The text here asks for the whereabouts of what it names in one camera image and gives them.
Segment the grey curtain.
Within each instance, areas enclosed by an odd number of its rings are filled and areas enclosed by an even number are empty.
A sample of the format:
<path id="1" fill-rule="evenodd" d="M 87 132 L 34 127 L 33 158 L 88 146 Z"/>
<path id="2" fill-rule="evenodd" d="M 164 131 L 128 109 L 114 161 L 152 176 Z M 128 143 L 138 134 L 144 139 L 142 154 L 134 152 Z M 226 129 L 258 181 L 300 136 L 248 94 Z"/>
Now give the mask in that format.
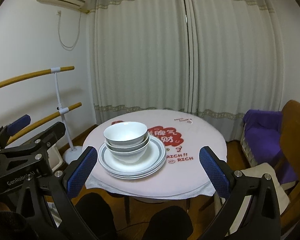
<path id="1" fill-rule="evenodd" d="M 279 109 L 283 45 L 271 0 L 89 0 L 88 9 L 98 124 L 168 109 L 233 140 L 248 110 Z"/>

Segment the white bowl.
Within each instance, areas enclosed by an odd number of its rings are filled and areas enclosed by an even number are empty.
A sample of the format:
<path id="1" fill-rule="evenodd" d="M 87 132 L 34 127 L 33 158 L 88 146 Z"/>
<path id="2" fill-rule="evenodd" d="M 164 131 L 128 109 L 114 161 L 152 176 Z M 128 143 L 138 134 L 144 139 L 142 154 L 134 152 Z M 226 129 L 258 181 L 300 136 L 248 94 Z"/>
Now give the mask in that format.
<path id="1" fill-rule="evenodd" d="M 119 122 L 107 127 L 104 130 L 103 135 L 111 145 L 123 146 L 141 142 L 147 132 L 148 128 L 145 124 L 127 121 Z"/>
<path id="2" fill-rule="evenodd" d="M 106 149 L 112 154 L 116 159 L 123 161 L 128 164 L 136 163 L 146 152 L 147 147 L 150 143 L 150 139 L 142 142 L 139 146 L 133 146 L 128 148 L 117 148 L 110 146 L 105 142 Z"/>
<path id="3" fill-rule="evenodd" d="M 113 150 L 115 152 L 132 152 L 132 151 L 136 151 L 136 150 L 143 148 L 144 146 L 146 146 L 149 143 L 149 134 L 147 133 L 143 137 L 141 142 L 138 142 L 137 144 L 133 143 L 133 145 L 114 146 L 114 145 L 111 145 L 107 139 L 105 140 L 104 143 L 107 148 L 109 148 L 110 150 Z"/>

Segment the round pink table mat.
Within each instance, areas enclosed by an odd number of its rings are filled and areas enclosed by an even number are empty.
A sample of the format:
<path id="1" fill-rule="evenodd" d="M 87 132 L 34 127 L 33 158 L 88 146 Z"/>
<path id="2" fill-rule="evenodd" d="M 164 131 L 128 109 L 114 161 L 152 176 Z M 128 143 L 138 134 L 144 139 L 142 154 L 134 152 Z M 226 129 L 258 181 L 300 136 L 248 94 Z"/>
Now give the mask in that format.
<path id="1" fill-rule="evenodd" d="M 86 188 L 150 199 L 180 200 L 214 194 L 215 189 L 200 164 L 199 151 L 209 146 L 219 159 L 226 160 L 227 149 L 224 137 L 211 124 L 197 116 L 171 110 L 132 112 L 97 126 L 83 146 L 99 149 L 104 143 L 104 130 L 119 121 L 145 124 L 150 134 L 166 146 L 165 165 L 146 178 L 123 180 L 109 175 L 100 164 L 96 164 Z"/>

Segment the purple cloth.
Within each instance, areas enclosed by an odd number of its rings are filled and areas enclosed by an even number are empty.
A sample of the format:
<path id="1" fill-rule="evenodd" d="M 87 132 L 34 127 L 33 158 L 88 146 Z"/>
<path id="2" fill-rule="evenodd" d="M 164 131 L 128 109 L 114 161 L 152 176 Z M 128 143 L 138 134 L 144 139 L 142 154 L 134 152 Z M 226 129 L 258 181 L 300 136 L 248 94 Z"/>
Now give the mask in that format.
<path id="1" fill-rule="evenodd" d="M 275 166 L 283 156 L 279 128 L 283 115 L 279 112 L 251 109 L 243 117 L 244 138 L 258 164 Z"/>

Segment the white stand with wooden hoops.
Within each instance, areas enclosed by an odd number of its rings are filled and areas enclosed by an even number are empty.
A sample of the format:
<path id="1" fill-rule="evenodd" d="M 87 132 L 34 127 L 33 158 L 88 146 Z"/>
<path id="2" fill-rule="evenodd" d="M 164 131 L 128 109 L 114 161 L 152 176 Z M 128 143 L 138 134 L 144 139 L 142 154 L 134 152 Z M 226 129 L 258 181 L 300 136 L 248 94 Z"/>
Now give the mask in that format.
<path id="1" fill-rule="evenodd" d="M 7 145 L 23 139 L 55 118 L 63 120 L 66 113 L 81 107 L 81 102 L 67 107 L 61 106 L 57 74 L 74 69 L 74 66 L 55 67 L 8 79 L 0 77 L 0 128 L 25 114 L 31 118 L 28 126 L 8 137 Z"/>

